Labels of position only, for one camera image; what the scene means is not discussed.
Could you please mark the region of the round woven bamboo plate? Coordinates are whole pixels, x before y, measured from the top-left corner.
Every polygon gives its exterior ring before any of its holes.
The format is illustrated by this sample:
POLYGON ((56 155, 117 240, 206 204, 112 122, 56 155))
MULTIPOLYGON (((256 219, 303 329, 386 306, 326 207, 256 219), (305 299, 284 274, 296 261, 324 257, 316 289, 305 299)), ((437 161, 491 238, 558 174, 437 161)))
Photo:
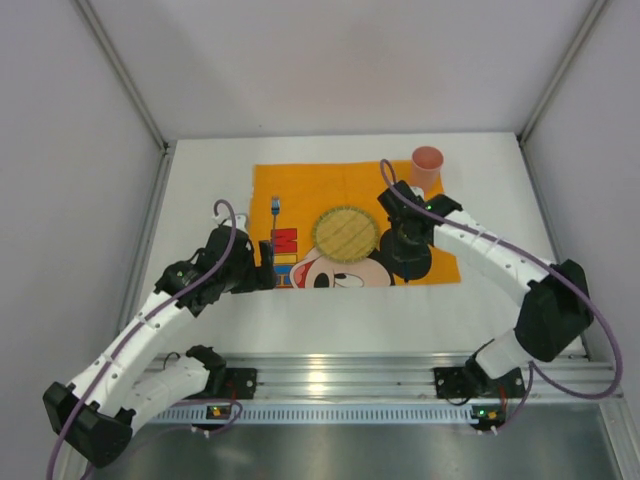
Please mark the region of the round woven bamboo plate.
POLYGON ((349 205, 322 213, 312 229, 316 250, 338 264, 354 264, 367 258, 377 247, 379 227, 371 214, 349 205))

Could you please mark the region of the blue metallic spoon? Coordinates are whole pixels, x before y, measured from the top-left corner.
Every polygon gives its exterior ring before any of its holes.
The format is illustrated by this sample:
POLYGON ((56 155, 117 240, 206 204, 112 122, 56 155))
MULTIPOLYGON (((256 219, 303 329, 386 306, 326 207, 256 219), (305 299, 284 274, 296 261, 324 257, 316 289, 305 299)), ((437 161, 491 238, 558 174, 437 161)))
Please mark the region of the blue metallic spoon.
POLYGON ((409 281, 410 281, 410 269, 409 269, 408 262, 404 262, 404 264, 403 264, 403 278, 404 278, 404 283, 405 284, 409 284, 409 281))

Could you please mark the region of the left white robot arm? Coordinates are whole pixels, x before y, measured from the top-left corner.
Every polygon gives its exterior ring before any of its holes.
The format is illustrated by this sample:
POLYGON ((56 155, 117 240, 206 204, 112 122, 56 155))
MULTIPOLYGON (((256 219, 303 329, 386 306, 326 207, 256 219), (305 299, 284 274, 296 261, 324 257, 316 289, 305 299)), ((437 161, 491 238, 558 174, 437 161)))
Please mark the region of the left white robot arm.
POLYGON ((193 395, 214 395, 223 385, 226 362, 204 346, 144 379, 168 342, 222 295, 275 286, 271 245, 251 242, 247 215, 217 215, 214 221, 206 245, 165 268, 143 306, 99 357, 70 382, 54 382, 43 394, 58 441, 95 468, 112 464, 159 413, 193 395))

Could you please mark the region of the blue metallic fork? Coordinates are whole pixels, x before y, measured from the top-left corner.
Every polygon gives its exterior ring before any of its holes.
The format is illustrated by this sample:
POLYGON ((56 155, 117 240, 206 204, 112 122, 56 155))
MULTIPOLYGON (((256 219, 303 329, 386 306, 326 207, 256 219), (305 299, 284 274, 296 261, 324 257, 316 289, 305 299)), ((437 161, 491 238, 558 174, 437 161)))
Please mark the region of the blue metallic fork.
POLYGON ((277 228, 277 219, 281 211, 281 201, 277 195, 274 195, 271 198, 271 216, 272 216, 272 225, 271 225, 271 247, 272 253, 276 252, 276 228, 277 228))

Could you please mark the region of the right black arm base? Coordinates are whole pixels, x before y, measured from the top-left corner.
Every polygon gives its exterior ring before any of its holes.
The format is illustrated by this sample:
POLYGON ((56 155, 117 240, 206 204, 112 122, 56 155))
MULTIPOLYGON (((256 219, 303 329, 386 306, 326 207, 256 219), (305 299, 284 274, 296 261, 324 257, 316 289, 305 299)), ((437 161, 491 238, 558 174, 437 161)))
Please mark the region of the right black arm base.
POLYGON ((522 398, 525 393, 525 381, 520 368, 512 369, 497 379, 466 366, 436 367, 433 375, 436 397, 441 400, 510 400, 522 398))

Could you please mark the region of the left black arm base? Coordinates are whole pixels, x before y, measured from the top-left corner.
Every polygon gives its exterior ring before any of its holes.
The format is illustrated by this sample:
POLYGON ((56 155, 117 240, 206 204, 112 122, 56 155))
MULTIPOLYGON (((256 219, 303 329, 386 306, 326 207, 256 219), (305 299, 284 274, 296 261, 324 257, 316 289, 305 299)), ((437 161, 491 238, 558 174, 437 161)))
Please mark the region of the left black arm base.
POLYGON ((258 370, 254 368, 227 368, 217 396, 224 399, 252 400, 258 384, 257 375, 258 370))

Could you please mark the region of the pink plastic cup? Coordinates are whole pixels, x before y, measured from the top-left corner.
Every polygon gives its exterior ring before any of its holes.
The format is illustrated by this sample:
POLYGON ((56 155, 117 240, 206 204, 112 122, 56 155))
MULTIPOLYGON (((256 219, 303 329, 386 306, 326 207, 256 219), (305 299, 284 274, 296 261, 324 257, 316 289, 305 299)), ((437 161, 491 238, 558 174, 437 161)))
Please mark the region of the pink plastic cup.
POLYGON ((444 156, 437 148, 432 146, 416 148, 411 157, 409 184, 427 193, 436 184, 443 164, 444 156))

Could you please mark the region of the orange cartoon mouse placemat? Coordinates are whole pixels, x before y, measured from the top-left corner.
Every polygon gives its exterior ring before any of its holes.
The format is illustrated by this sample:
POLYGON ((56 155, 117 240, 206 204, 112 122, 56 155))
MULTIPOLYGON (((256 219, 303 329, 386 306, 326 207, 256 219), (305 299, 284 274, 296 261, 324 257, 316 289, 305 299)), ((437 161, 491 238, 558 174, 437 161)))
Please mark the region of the orange cartoon mouse placemat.
POLYGON ((271 198, 277 195, 281 201, 274 253, 277 287, 364 288, 460 282, 456 258, 432 249, 431 260, 409 264, 410 281, 404 283, 403 264, 388 251, 390 224, 377 200, 385 188, 376 162, 256 166, 249 213, 253 240, 271 241, 271 198), (380 231, 376 249, 354 264, 335 263, 313 246, 315 221, 325 211, 342 205, 371 214, 380 231))

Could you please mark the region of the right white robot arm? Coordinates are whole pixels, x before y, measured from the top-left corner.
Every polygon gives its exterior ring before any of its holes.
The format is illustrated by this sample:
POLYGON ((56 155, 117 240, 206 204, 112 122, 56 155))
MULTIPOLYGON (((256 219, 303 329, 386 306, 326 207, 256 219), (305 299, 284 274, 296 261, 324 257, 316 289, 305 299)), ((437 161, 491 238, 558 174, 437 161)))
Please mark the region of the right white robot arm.
POLYGON ((424 200, 404 181, 386 189, 378 202, 391 226, 397 262, 415 263, 437 248, 488 277, 519 307, 515 326, 465 362, 463 375, 475 389, 484 392, 531 361, 553 361, 593 323, 586 276, 577 263, 553 264, 515 251, 453 199, 438 194, 424 200))

